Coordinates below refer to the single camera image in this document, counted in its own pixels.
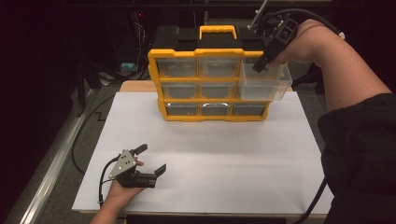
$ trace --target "finger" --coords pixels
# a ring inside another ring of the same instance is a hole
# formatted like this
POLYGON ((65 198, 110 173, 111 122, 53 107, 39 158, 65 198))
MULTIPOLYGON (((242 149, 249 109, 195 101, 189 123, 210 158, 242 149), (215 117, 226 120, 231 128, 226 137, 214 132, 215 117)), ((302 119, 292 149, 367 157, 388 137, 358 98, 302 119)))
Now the finger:
POLYGON ((139 161, 137 157, 134 157, 134 160, 136 161, 136 164, 137 164, 138 166, 142 166, 142 165, 145 164, 145 163, 143 163, 142 161, 139 161))

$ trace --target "forearm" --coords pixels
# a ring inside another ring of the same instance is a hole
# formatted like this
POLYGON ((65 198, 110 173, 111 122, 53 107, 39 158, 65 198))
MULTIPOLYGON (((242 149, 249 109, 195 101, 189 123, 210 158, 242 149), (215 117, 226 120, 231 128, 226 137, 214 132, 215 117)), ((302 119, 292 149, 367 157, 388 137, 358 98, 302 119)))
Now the forearm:
POLYGON ((91 220, 91 224, 115 224, 120 212, 121 210, 119 208, 105 202, 91 220))
POLYGON ((322 42, 318 47, 317 64, 322 69, 329 111, 390 92, 347 42, 330 31, 322 31, 318 38, 322 42))

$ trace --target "carry handle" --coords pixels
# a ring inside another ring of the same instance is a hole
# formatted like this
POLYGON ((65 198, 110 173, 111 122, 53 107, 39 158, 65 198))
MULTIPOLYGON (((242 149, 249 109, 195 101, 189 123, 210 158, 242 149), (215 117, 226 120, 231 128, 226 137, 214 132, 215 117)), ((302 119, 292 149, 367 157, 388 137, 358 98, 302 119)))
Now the carry handle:
POLYGON ((204 25, 199 28, 199 39, 202 39, 202 33, 233 33, 236 39, 236 31, 233 25, 204 25))

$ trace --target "yellow storage organizer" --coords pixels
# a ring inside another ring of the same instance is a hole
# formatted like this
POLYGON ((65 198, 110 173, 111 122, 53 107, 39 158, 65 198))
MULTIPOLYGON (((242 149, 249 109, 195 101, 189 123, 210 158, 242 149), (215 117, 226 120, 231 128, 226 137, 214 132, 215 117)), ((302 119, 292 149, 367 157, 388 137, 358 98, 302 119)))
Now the yellow storage organizer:
POLYGON ((262 39, 231 25, 159 27, 148 71, 165 120, 264 120, 291 84, 286 65, 257 73, 262 39))

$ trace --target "human hand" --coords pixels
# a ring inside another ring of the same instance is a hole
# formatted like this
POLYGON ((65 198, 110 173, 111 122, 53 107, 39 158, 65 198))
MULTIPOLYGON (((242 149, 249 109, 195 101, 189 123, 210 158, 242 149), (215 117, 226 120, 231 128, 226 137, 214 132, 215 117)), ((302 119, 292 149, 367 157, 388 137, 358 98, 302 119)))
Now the human hand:
POLYGON ((316 63, 320 66, 320 50, 330 38, 340 38, 324 24, 314 20, 304 21, 299 25, 297 36, 270 63, 275 67, 287 61, 299 63, 316 63))
MULTIPOLYGON (((134 159, 138 166, 144 164, 142 161, 138 161, 137 158, 134 159)), ((115 223, 119 213, 144 189, 145 188, 123 188, 117 180, 113 180, 105 202, 91 221, 91 224, 115 223)))
MULTIPOLYGON (((142 161, 138 161, 137 158, 135 158, 135 160, 138 166, 142 166, 144 164, 142 161)), ((134 196, 142 192, 144 189, 145 188, 123 188, 117 180, 113 180, 105 199, 105 203, 111 203, 114 209, 121 212, 122 209, 131 202, 134 196)))

